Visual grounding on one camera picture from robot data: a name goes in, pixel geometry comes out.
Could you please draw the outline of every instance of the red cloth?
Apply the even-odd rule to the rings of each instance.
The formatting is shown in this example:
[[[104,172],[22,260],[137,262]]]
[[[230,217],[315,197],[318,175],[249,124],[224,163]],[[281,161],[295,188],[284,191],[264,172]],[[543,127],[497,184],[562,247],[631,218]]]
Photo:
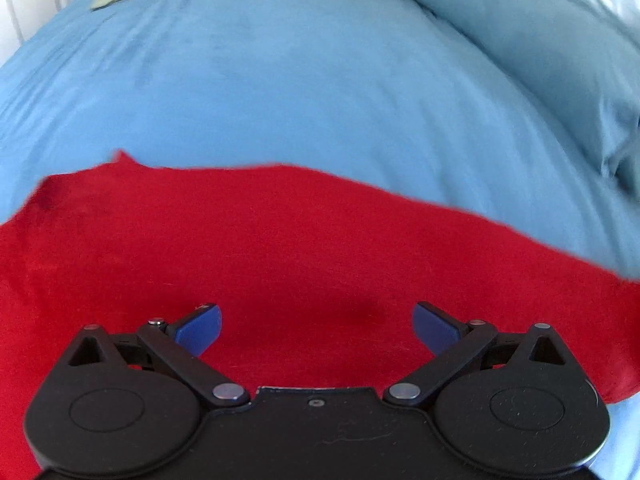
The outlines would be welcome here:
[[[606,401],[640,389],[640,284],[477,216],[283,166],[121,156],[49,177],[0,228],[0,477],[36,474],[22,417],[86,323],[129,332],[211,301],[223,330],[204,360],[251,390],[380,390],[430,358],[418,300],[503,331],[549,322]]]

